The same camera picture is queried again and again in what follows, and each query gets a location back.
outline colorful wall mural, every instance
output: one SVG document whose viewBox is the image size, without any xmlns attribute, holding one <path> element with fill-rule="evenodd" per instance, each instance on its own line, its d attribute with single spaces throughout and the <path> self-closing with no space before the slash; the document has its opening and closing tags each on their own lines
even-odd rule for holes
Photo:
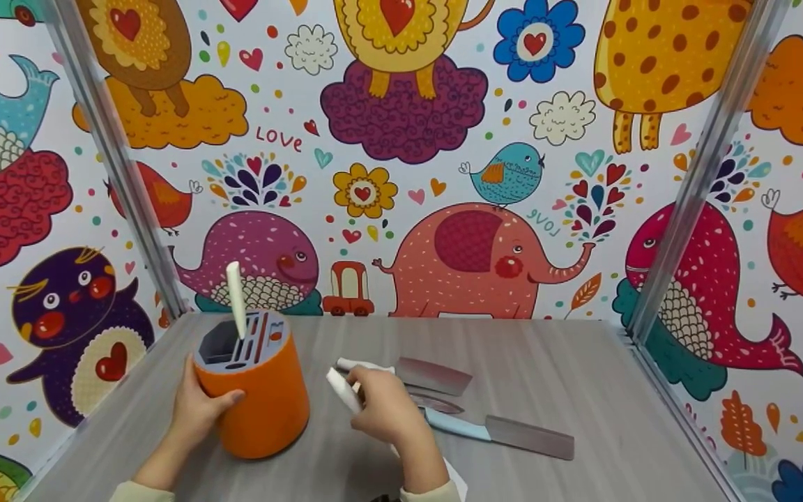
<svg viewBox="0 0 803 502">
<path fill-rule="evenodd" d="M 36 7 L 0 2 L 0 500 L 166 327 Z"/>
<path fill-rule="evenodd" d="M 239 260 L 250 308 L 623 324 L 751 5 L 77 1 L 192 308 L 227 311 Z M 648 341 L 765 502 L 803 496 L 803 2 L 790 5 Z M 12 15 L 0 455 L 14 465 L 0 471 L 19 486 L 165 318 L 60 57 Z"/>
<path fill-rule="evenodd" d="M 647 341 L 748 502 L 803 500 L 803 2 L 790 4 Z M 631 240 L 622 322 L 670 214 Z"/>
</svg>

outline sleeve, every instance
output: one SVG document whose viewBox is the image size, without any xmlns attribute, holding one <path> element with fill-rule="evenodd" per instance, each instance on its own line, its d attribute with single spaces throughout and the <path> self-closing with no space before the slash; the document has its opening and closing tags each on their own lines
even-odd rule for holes
<svg viewBox="0 0 803 502">
<path fill-rule="evenodd" d="M 401 502 L 460 502 L 460 495 L 454 482 L 447 482 L 432 492 L 414 495 L 401 489 Z"/>
<path fill-rule="evenodd" d="M 117 487 L 111 502 L 175 502 L 175 499 L 173 493 L 125 482 Z"/>
</svg>

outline table surface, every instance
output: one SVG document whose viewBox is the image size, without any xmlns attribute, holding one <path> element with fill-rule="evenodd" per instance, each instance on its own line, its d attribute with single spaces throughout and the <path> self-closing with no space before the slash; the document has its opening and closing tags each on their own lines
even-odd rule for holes
<svg viewBox="0 0 803 502">
<path fill-rule="evenodd" d="M 187 314 L 80 426 L 28 502 L 106 501 L 130 479 L 169 423 L 183 356 L 227 315 Z M 718 502 L 724 496 L 631 353 L 600 321 L 494 321 L 294 317 L 293 336 L 312 403 L 303 435 L 284 453 L 239 461 L 211 436 L 185 467 L 179 501 L 370 502 L 397 496 L 398 460 L 351 431 L 324 378 L 344 356 L 391 365 L 398 356 L 473 375 L 460 417 L 487 413 L 576 438 L 576 458 L 436 433 L 468 483 L 470 502 Z"/>
</svg>

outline yellow flower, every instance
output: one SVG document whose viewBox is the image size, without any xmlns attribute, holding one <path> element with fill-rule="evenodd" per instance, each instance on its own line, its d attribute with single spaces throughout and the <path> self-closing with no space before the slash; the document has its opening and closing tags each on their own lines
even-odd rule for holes
<svg viewBox="0 0 803 502">
<path fill-rule="evenodd" d="M 353 218 L 361 214 L 369 218 L 379 218 L 383 209 L 395 207 L 392 200 L 399 193 L 395 183 L 389 182 L 389 171 L 377 167 L 367 172 L 367 168 L 359 162 L 353 163 L 349 172 L 334 174 L 334 202 L 344 206 L 346 212 Z"/>
</svg>

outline elephant ear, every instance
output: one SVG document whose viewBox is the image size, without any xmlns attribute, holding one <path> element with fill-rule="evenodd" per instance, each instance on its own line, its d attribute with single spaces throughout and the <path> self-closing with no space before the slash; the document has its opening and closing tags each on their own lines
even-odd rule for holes
<svg viewBox="0 0 803 502">
<path fill-rule="evenodd" d="M 461 211 L 436 228 L 436 255 L 456 271 L 491 270 L 491 246 L 503 220 L 484 211 Z"/>
</svg>

